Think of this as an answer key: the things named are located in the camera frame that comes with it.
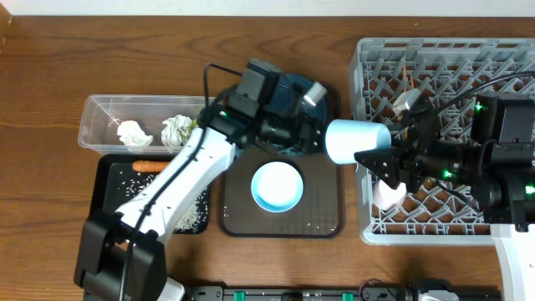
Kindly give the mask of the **pink cup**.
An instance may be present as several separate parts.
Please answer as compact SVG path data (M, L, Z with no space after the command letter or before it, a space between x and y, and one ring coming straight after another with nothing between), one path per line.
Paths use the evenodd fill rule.
M384 181L378 180L373 187L373 204L380 210L388 211L400 205L407 194L406 184L401 182L395 189L390 188Z

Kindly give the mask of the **dark blue plate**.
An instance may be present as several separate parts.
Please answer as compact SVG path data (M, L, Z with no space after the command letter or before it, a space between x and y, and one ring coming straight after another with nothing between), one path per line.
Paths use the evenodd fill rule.
M283 109L287 108L288 103L292 97L292 95L289 93L288 86L290 86L293 82L301 84L302 86L308 86L313 83L312 81L304 78L301 75L297 75L297 74L283 75L278 81L278 85L274 90L273 97L271 98L271 100L266 106L271 105L273 107L277 106Z

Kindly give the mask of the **light blue cup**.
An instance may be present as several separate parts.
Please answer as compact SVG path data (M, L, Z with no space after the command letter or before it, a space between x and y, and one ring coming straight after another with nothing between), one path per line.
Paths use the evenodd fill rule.
M386 125L358 120L333 120L325 133L329 158L338 165L356 162L354 154L391 147Z

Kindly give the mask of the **light blue bowl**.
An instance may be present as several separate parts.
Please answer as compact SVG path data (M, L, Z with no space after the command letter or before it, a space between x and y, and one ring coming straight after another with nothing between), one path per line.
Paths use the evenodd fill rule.
M252 199L264 211L282 213L300 202L304 180L296 167L283 161L271 161L255 171L250 189Z

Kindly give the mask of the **white paper ball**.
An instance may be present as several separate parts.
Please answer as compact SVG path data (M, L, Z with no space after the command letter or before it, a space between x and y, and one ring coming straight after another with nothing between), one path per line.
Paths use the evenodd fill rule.
M197 127L196 120L185 115L168 118L162 124L165 128L161 132L161 142L168 147L183 146L189 140L191 132Z

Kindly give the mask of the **orange carrot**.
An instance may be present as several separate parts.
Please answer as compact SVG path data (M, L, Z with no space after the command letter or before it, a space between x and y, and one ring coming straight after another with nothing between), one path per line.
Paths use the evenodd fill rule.
M134 161L132 169L139 173L162 172L169 165L168 161Z

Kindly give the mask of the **white tissue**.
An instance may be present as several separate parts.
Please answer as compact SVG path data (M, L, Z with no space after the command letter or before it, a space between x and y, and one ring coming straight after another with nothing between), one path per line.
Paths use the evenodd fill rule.
M117 129L117 136L126 146L148 146L153 141L153 136L147 135L134 120L122 122Z

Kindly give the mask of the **pile of white rice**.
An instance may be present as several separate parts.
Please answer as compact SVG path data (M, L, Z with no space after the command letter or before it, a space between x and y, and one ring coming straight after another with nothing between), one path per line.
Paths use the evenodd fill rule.
M129 201L148 187L157 176L157 173L135 171L133 176L126 177L126 173L121 171L117 190L123 193L126 201ZM199 234L203 232L208 223L209 201L210 189L205 187L193 205L188 208L184 216L177 222L174 233Z

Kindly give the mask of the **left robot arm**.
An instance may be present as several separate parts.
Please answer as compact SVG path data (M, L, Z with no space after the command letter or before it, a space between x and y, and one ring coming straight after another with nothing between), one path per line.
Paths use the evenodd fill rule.
M327 93L279 67L250 59L239 82L207 99L186 146L141 193L112 213L92 207L84 222L74 284L101 300L181 300L166 247L176 224L237 151L262 144L277 154L324 150L325 123L312 115Z

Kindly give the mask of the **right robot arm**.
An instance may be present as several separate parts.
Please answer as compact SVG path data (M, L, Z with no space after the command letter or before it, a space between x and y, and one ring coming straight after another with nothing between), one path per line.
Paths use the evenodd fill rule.
M534 298L534 101L525 94L476 95L471 144L442 140L440 111L428 99L404 111L403 140L359 151L355 160L396 188L426 178L469 186L490 226L505 300Z

